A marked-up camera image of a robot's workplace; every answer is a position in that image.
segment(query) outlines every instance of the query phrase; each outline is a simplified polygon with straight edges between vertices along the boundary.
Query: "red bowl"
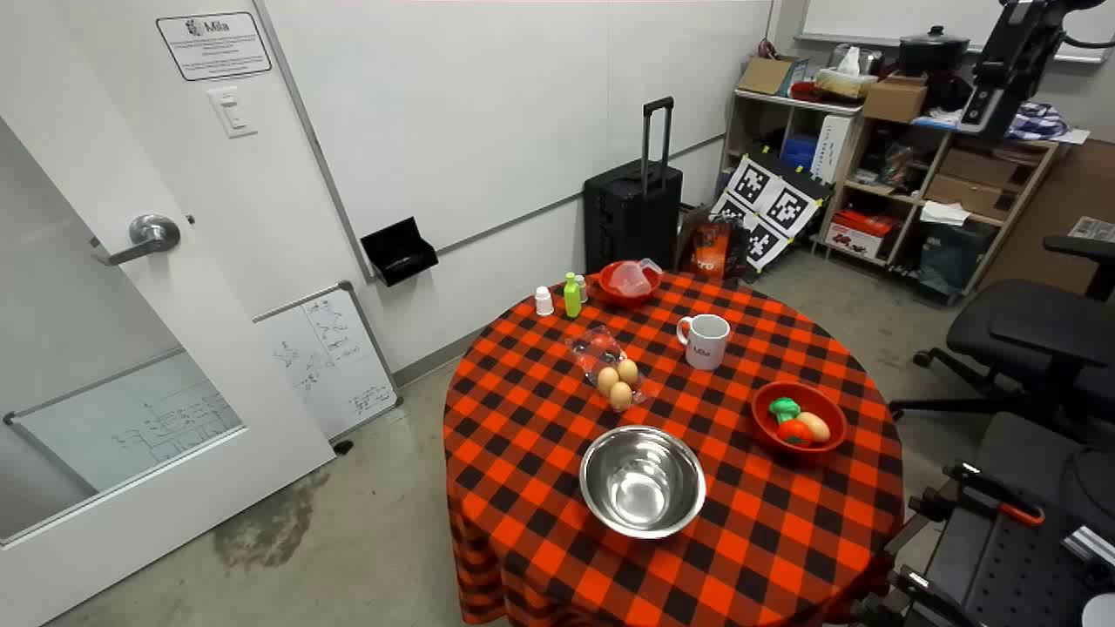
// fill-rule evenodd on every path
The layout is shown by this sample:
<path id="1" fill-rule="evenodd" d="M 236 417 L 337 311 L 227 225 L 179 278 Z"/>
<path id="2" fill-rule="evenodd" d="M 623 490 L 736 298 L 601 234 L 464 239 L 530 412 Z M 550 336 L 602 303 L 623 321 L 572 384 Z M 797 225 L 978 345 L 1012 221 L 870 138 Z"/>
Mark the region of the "red bowl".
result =
<path id="1" fill-rule="evenodd" d="M 651 303 L 661 283 L 661 270 L 657 267 L 642 267 L 642 276 L 651 283 L 651 293 L 645 297 L 623 297 L 614 289 L 614 270 L 621 267 L 621 262 L 602 266 L 589 283 L 592 283 L 592 298 L 602 298 L 606 305 L 642 305 Z"/>
<path id="2" fill-rule="evenodd" d="M 787 442 L 776 434 L 776 417 L 769 415 L 769 401 L 776 398 L 796 398 L 803 412 L 820 415 L 830 425 L 826 442 Z M 846 415 L 840 405 L 833 405 L 826 394 L 796 384 L 796 379 L 774 379 L 754 394 L 754 422 L 755 422 L 755 439 L 766 442 L 769 450 L 796 454 L 796 456 L 826 456 L 846 442 Z"/>

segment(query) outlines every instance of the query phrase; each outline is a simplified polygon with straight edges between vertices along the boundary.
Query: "whiteboard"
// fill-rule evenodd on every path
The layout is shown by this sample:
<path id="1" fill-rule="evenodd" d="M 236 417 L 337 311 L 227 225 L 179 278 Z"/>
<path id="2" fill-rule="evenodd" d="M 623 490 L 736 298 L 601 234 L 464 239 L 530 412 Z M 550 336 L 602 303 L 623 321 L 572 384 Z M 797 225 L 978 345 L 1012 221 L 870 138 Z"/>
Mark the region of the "whiteboard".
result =
<path id="1" fill-rule="evenodd" d="M 257 0 L 356 238 L 419 217 L 448 249 L 639 158 L 672 95 L 672 151 L 724 131 L 765 38 L 751 0 Z"/>
<path id="2" fill-rule="evenodd" d="M 947 36 L 969 38 L 969 48 L 978 52 L 997 22 L 997 0 L 810 0 L 803 38 L 901 45 L 908 36 L 945 24 Z M 1079 42 L 1110 42 L 1115 3 L 1069 15 L 1068 30 Z M 1104 52 L 1063 45 L 1056 59 L 1100 64 Z"/>
<path id="3" fill-rule="evenodd" d="M 141 477 L 236 425 L 233 406 L 185 352 L 13 422 L 93 490 Z"/>
<path id="4" fill-rule="evenodd" d="M 399 405 L 392 371 L 344 285 L 265 317 L 257 328 L 329 439 Z"/>

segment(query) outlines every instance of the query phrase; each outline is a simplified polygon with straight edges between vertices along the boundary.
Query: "black chair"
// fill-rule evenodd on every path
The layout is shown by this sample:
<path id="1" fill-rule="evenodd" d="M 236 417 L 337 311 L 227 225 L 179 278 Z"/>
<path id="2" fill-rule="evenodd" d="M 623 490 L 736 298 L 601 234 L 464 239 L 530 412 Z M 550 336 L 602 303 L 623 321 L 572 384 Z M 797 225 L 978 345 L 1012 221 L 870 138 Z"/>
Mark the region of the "black chair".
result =
<path id="1" fill-rule="evenodd" d="M 1079 439 L 1079 417 L 1115 417 L 1115 245 L 1047 238 L 1047 249 L 1091 259 L 1085 297 L 1006 278 L 978 289 L 947 328 L 947 348 L 917 352 L 917 365 L 945 363 L 978 398 L 894 401 L 902 412 L 1016 412 Z"/>

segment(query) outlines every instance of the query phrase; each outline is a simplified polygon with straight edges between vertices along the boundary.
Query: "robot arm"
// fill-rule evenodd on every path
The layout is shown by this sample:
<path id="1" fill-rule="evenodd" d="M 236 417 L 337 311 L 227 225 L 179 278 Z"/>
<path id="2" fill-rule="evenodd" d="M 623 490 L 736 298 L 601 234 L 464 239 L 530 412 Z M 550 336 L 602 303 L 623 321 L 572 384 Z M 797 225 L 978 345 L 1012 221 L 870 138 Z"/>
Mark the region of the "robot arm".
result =
<path id="1" fill-rule="evenodd" d="M 1056 57 L 1069 10 L 1104 0 L 1004 0 L 1004 15 L 975 59 L 975 90 L 963 116 L 963 131 L 1006 137 L 1016 111 L 1040 90 Z"/>

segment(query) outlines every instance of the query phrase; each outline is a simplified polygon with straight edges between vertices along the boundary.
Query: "cardboard box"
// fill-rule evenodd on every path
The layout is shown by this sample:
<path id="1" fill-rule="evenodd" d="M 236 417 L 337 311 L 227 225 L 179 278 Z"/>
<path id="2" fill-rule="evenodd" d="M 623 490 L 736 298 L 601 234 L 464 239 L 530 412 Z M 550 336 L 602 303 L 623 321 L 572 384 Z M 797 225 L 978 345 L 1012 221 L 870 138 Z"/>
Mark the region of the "cardboard box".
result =
<path id="1" fill-rule="evenodd" d="M 846 249 L 859 249 L 865 259 L 877 259 L 885 238 L 897 230 L 894 218 L 882 218 L 882 217 L 865 217 L 865 213 L 854 213 L 854 208 L 840 208 L 833 213 L 833 221 L 826 230 L 826 239 L 833 246 L 846 246 Z"/>
<path id="2" fill-rule="evenodd" d="M 923 82 L 877 81 L 877 82 L 869 82 L 865 119 L 910 123 L 910 119 L 920 116 L 923 100 L 926 100 L 926 87 Z"/>
<path id="3" fill-rule="evenodd" d="M 960 203 L 963 208 L 969 208 L 975 217 L 992 217 L 992 218 L 1006 217 L 1004 208 L 997 208 L 999 196 L 1004 196 L 1004 187 L 973 183 L 973 180 L 963 180 L 953 175 L 937 175 L 926 191 L 926 198 L 933 198 L 933 203 Z"/>
<path id="4" fill-rule="evenodd" d="M 751 59 L 738 90 L 784 95 L 787 75 L 796 74 L 796 59 Z"/>
<path id="5" fill-rule="evenodd" d="M 940 160 L 940 175 L 988 183 L 988 187 L 1012 183 L 1016 170 L 1017 170 L 1017 160 L 997 160 L 973 151 L 947 151 Z"/>

